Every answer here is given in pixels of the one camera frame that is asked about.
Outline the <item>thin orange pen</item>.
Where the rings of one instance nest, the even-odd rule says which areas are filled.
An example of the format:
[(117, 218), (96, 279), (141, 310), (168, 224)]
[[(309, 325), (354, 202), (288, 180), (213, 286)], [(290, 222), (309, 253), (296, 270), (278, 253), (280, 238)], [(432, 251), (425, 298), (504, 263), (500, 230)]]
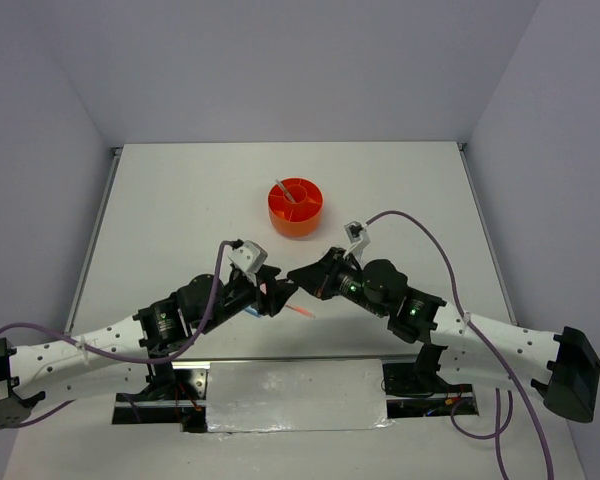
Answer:
[(305, 317), (316, 318), (316, 316), (312, 312), (310, 312), (310, 311), (308, 311), (308, 310), (306, 310), (304, 308), (301, 308), (301, 307), (298, 307), (298, 306), (294, 306), (294, 305), (290, 305), (290, 304), (285, 305), (285, 307), (287, 309), (292, 310), (292, 311), (294, 311), (294, 312), (296, 312), (298, 314), (301, 314), (301, 315), (303, 315)]

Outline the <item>clear white pen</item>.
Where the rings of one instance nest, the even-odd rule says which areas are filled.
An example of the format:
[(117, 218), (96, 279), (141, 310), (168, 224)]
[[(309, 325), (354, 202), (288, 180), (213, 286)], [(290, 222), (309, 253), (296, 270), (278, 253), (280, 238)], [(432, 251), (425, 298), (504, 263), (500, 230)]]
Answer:
[(284, 196), (286, 197), (286, 199), (290, 203), (295, 204), (296, 200), (294, 199), (294, 197), (291, 194), (291, 192), (287, 189), (287, 187), (283, 184), (283, 182), (281, 180), (279, 180), (279, 179), (275, 179), (275, 183), (280, 188), (280, 190), (282, 191), (282, 193), (284, 194)]

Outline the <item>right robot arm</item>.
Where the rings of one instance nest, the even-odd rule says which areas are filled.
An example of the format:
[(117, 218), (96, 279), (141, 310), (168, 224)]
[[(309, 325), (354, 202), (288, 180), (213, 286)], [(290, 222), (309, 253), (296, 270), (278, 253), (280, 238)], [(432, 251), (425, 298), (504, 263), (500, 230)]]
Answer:
[(337, 247), (288, 277), (317, 299), (342, 297), (387, 319), (396, 337), (421, 344), (414, 371), (426, 391), (444, 384), (522, 389), (559, 417), (594, 419), (600, 358), (578, 329), (538, 331), (461, 314), (446, 300), (409, 286), (389, 260), (359, 267)]

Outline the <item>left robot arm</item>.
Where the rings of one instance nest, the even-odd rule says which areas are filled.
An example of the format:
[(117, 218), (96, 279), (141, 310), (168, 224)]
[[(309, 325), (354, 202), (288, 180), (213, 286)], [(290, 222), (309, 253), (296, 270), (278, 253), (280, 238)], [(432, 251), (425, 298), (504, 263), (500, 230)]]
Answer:
[(248, 307), (273, 317), (297, 287), (276, 267), (253, 279), (232, 267), (229, 281), (203, 274), (137, 313), (110, 326), (71, 337), (48, 331), (49, 342), (16, 346), (0, 329), (0, 430), (35, 424), (38, 406), (56, 412), (107, 390), (152, 398), (176, 385), (172, 364), (202, 334)]

